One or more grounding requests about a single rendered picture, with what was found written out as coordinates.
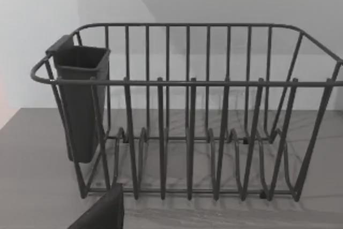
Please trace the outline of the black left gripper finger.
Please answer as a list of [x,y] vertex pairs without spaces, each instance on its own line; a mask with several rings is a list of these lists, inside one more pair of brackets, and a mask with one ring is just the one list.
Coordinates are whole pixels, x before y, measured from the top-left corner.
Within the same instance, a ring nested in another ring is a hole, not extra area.
[[123,229],[124,191],[121,183],[113,183],[86,212],[67,229]]

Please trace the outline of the dark grey utensil cup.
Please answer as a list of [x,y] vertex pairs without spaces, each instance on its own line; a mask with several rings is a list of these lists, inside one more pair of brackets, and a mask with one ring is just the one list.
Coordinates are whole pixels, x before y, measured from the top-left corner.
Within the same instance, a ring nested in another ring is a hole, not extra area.
[[[108,79],[110,50],[92,46],[75,46],[72,37],[60,37],[47,50],[52,53],[58,77],[69,80]],[[65,102],[71,122],[71,136],[76,161],[88,164],[98,146],[92,90],[87,85],[64,86]]]

